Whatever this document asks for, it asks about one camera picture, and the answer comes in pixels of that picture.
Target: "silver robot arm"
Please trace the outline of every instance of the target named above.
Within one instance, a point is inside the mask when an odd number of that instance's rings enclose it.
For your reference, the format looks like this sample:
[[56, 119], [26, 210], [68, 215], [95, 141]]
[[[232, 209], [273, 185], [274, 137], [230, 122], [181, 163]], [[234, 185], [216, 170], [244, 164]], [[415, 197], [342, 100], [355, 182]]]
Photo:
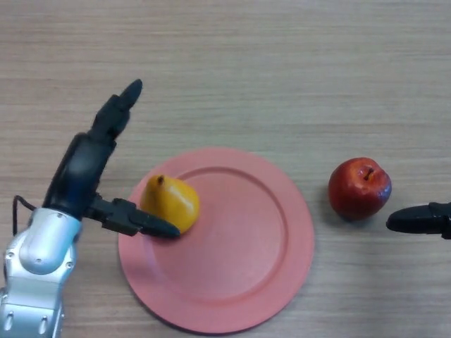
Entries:
[[82, 223], [48, 208], [35, 209], [30, 222], [6, 249], [0, 337], [59, 338], [63, 287], [77, 262]]
[[[144, 213], [124, 199], [108, 202], [97, 193], [101, 174], [125, 129], [142, 89], [134, 81], [113, 95], [96, 114], [88, 132], [75, 135], [40, 208], [17, 196], [13, 202], [13, 240], [4, 256], [6, 286], [0, 289], [0, 338], [59, 338], [63, 287], [77, 261], [82, 219], [133, 236], [138, 232], [175, 238], [172, 224]], [[26, 230], [17, 233], [17, 201], [32, 210]]]

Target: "black cable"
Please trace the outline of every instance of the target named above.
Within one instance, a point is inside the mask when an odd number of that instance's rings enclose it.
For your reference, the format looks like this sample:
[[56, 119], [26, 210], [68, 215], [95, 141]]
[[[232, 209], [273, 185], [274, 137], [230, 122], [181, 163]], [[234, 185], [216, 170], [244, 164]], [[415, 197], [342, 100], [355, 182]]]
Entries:
[[26, 207], [30, 211], [34, 211], [36, 209], [35, 206], [28, 203], [22, 196], [15, 195], [13, 199], [13, 236], [17, 235], [17, 209], [18, 202], [20, 202], [24, 207]]

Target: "yellow pear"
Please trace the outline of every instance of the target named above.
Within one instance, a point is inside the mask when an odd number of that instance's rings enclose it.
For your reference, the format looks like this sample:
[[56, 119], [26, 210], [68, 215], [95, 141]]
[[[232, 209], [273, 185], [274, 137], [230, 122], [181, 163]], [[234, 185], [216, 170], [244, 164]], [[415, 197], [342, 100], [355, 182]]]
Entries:
[[199, 197], [186, 182], [167, 175], [154, 175], [142, 194], [141, 210], [187, 232], [199, 217]]

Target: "robotic hand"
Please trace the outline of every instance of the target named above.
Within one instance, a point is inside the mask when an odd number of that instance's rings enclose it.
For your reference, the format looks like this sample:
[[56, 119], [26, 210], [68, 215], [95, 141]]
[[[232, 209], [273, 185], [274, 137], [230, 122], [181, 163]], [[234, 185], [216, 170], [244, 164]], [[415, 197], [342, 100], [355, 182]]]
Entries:
[[[136, 209], [124, 199], [105, 201], [97, 193], [101, 174], [125, 129], [130, 109], [141, 94], [141, 80], [113, 95], [97, 113], [91, 129], [75, 135], [49, 186], [35, 208], [22, 197], [13, 202], [13, 240], [4, 256], [6, 286], [0, 289], [1, 338], [59, 338], [64, 318], [62, 292], [75, 267], [82, 219], [133, 236], [178, 237], [170, 223]], [[32, 210], [17, 233], [17, 204]]]

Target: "apple stem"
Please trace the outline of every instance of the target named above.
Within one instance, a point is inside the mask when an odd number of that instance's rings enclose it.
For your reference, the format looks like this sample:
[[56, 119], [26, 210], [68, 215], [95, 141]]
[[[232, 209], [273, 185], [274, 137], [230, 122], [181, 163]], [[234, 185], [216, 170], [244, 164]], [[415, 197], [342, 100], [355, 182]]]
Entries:
[[369, 168], [368, 169], [368, 173], [365, 175], [364, 180], [369, 180], [369, 177], [371, 176], [371, 174], [374, 173], [374, 169], [373, 168]]

